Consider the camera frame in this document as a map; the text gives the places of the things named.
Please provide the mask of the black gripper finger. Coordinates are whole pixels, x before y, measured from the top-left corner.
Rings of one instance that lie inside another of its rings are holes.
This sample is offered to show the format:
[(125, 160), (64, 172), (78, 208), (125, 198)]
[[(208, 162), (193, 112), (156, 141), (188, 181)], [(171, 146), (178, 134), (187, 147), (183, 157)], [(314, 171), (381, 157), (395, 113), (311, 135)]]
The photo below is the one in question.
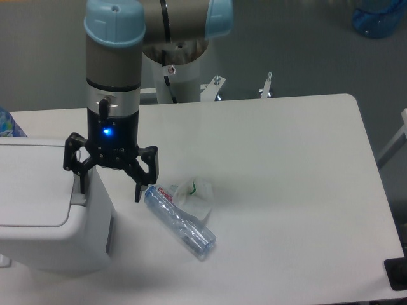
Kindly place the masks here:
[(158, 179), (158, 148), (156, 146), (136, 147), (127, 151), (124, 159), (123, 169), (135, 182), (134, 201), (138, 203), (142, 192), (149, 184), (156, 184)]
[(84, 148), (88, 151), (88, 140), (80, 134), (73, 132), (68, 136), (64, 144), (63, 169), (72, 171), (79, 177), (79, 187), (81, 194), (85, 194), (89, 185), (89, 171), (95, 166), (95, 160), (91, 155), (86, 160), (80, 161), (77, 152)]

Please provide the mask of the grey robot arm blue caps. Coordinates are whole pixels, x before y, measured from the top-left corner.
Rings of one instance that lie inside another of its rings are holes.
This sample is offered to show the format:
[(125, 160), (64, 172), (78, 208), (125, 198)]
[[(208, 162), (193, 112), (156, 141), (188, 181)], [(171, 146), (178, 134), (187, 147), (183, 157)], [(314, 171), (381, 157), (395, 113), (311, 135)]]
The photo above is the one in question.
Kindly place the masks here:
[(143, 48), (225, 36), (233, 19), (231, 1), (87, 2), (87, 135), (70, 134), (63, 159), (80, 193), (95, 166), (123, 170), (136, 200), (156, 183), (158, 148), (137, 143)]

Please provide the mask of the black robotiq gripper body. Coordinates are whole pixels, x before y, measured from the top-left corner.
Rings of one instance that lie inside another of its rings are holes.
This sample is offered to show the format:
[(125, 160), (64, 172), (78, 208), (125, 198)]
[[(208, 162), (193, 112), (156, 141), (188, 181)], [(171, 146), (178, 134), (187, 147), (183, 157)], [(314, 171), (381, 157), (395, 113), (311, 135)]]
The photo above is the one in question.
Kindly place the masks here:
[(139, 112), (129, 116), (107, 117), (87, 110), (88, 139), (85, 144), (92, 159), (105, 168), (124, 169), (137, 157)]

